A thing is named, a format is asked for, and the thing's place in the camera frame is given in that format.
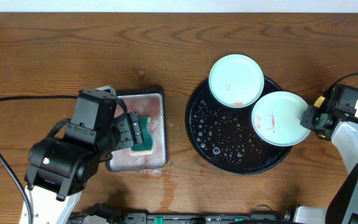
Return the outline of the green yellow sponge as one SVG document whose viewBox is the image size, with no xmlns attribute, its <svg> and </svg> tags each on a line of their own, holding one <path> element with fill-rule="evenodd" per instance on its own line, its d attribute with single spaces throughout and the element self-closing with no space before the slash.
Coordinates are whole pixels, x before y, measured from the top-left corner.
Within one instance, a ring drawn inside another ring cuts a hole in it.
<svg viewBox="0 0 358 224">
<path fill-rule="evenodd" d="M 149 118 L 148 117 L 140 117 L 139 118 L 139 127 L 142 131 L 144 140 L 141 144 L 136 144 L 131 148 L 131 151 L 134 153 L 146 153 L 152 150 L 153 148 L 153 139 L 148 129 L 149 126 Z"/>
</svg>

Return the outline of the light green plate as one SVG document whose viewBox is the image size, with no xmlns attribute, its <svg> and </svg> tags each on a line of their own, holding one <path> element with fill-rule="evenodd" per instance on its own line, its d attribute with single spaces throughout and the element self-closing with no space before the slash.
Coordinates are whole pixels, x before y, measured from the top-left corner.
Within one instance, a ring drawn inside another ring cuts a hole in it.
<svg viewBox="0 0 358 224">
<path fill-rule="evenodd" d="M 310 130 L 300 124 L 307 107 L 307 102 L 294 93 L 269 93 L 261 97 L 253 107 L 252 126 L 257 135 L 269 144 L 293 146 L 310 134 Z"/>
<path fill-rule="evenodd" d="M 244 108 L 262 94 L 264 74 L 252 58 L 231 54 L 220 58 L 212 66 L 208 85 L 220 104 L 230 108 Z"/>
</svg>

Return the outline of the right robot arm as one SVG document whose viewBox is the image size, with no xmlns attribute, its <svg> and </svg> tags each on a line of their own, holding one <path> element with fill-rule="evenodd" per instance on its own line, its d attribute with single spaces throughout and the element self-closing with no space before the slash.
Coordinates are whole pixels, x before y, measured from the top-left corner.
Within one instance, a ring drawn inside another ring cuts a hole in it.
<svg viewBox="0 0 358 224">
<path fill-rule="evenodd" d="M 358 101 L 339 108 L 310 105 L 301 124 L 323 135 L 339 151 L 348 176 L 327 208 L 296 207 L 293 223 L 358 223 Z"/>
</svg>

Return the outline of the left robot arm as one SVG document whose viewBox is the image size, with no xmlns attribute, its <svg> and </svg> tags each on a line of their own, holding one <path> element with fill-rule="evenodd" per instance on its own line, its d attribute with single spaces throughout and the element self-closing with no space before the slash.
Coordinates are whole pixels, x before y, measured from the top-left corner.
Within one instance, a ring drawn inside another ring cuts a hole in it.
<svg viewBox="0 0 358 224">
<path fill-rule="evenodd" d="M 58 131 L 65 130 L 62 138 Z M 25 192 L 31 223 L 66 223 L 87 181 L 113 152 L 142 144 L 136 112 L 106 88 L 81 90 L 71 120 L 56 125 L 29 152 Z"/>
</svg>

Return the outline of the black rectangular soapy tray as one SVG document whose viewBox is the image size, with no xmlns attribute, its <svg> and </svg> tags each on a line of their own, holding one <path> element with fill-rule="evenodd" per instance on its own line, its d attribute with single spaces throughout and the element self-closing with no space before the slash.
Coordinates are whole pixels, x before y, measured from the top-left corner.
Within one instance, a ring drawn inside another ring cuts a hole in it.
<svg viewBox="0 0 358 224">
<path fill-rule="evenodd" d="M 146 153 L 134 153 L 131 148 L 113 151 L 112 159 L 105 162 L 110 172 L 140 169 L 159 169 L 166 164 L 165 108 L 161 89 L 120 90 L 117 96 L 124 101 L 129 112 L 149 118 L 149 132 L 153 148 Z"/>
</svg>

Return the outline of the black round tray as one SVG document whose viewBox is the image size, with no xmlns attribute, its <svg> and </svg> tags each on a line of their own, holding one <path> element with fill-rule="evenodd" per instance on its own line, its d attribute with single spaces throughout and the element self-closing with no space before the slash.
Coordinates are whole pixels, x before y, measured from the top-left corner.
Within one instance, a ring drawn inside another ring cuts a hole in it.
<svg viewBox="0 0 358 224">
<path fill-rule="evenodd" d="M 258 136 L 251 121 L 254 106 L 224 106 L 211 93 L 209 81 L 201 82 L 185 111 L 186 133 L 195 151 L 232 174 L 258 174 L 283 161 L 291 147 L 274 146 Z"/>
</svg>

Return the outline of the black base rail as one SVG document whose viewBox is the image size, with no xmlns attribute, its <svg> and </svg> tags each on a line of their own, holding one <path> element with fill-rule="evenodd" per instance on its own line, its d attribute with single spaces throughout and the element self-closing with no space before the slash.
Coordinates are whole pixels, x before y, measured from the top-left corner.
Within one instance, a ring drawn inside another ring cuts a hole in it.
<svg viewBox="0 0 358 224">
<path fill-rule="evenodd" d="M 226 224 L 226 223 L 290 223 L 275 212 L 228 214 L 148 214 L 125 213 L 105 203 L 97 203 L 84 213 L 73 213 L 67 224 Z"/>
</svg>

